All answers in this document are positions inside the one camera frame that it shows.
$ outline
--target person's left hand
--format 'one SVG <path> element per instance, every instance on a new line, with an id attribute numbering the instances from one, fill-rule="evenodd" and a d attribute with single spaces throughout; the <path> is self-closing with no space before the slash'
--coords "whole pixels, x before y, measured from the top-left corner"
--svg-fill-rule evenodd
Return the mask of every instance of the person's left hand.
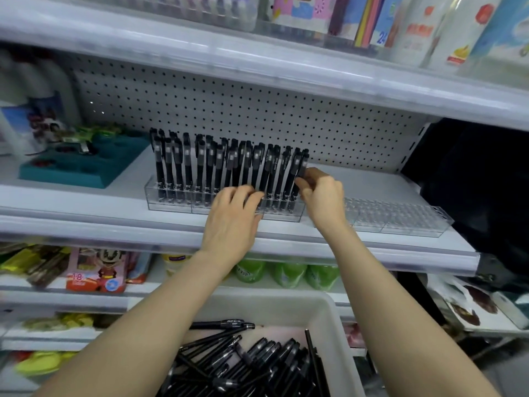
<path id="1" fill-rule="evenodd" d="M 255 192 L 252 186 L 242 185 L 222 189 L 213 200 L 201 251 L 218 262 L 226 273 L 253 246 L 262 219 L 262 214 L 256 215 L 255 210 L 263 196 L 264 193 Z"/>

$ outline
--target pegboard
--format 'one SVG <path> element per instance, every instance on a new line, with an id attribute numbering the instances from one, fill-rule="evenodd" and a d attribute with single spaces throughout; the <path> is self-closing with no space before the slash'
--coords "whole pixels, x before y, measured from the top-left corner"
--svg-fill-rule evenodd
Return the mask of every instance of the pegboard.
<path id="1" fill-rule="evenodd" d="M 399 171 L 427 115 L 133 63 L 63 54 L 89 123 L 308 148 L 311 161 Z"/>

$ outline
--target white plastic bin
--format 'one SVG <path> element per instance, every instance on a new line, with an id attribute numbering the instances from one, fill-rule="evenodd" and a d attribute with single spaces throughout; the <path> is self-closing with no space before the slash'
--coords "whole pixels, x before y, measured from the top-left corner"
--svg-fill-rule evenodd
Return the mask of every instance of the white plastic bin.
<path id="1" fill-rule="evenodd" d="M 306 346 L 304 330 L 309 329 L 332 397 L 365 397 L 336 306 L 327 294 L 298 289 L 218 288 L 195 320 L 230 318 L 255 323 L 255 330 L 242 333 L 245 348 L 261 337 L 281 343 L 294 337 Z"/>

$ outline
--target green bottle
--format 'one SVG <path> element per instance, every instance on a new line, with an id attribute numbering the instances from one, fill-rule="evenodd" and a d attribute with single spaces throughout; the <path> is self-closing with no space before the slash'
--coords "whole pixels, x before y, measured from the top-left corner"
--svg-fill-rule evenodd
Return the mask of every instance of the green bottle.
<path id="1" fill-rule="evenodd" d="M 307 283 L 321 291 L 329 291 L 338 277 L 340 277 L 338 266 L 309 265 L 305 273 Z"/>
<path id="2" fill-rule="evenodd" d="M 265 266 L 263 260 L 243 259 L 235 265 L 235 275 L 244 283 L 255 283 L 262 279 Z"/>
<path id="3" fill-rule="evenodd" d="M 276 263 L 272 275 L 281 287 L 296 288 L 306 270 L 307 265 L 301 263 Z"/>

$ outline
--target blue circular logo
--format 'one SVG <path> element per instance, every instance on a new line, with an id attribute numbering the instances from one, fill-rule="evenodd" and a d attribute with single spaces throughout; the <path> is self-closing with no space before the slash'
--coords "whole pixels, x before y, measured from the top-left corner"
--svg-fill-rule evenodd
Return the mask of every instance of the blue circular logo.
<path id="1" fill-rule="evenodd" d="M 117 281 L 116 279 L 112 278 L 110 280 L 108 280 L 105 284 L 105 288 L 107 290 L 109 290 L 110 292 L 112 291 L 116 291 L 118 289 L 118 287 L 120 286 L 120 282 Z"/>

